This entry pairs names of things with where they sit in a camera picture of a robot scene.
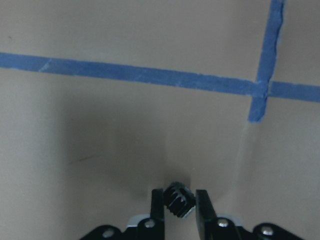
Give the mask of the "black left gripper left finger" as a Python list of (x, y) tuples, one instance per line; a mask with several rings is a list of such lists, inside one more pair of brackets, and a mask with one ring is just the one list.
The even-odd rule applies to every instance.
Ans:
[(165, 239), (165, 213), (163, 189), (157, 188), (151, 191), (150, 219), (154, 225), (151, 227), (154, 240)]

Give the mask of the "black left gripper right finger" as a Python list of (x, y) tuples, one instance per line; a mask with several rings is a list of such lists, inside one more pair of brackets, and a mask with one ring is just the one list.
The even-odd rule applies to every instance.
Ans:
[(201, 240), (212, 240), (217, 214), (206, 190), (197, 189), (195, 198), (196, 224), (199, 237)]

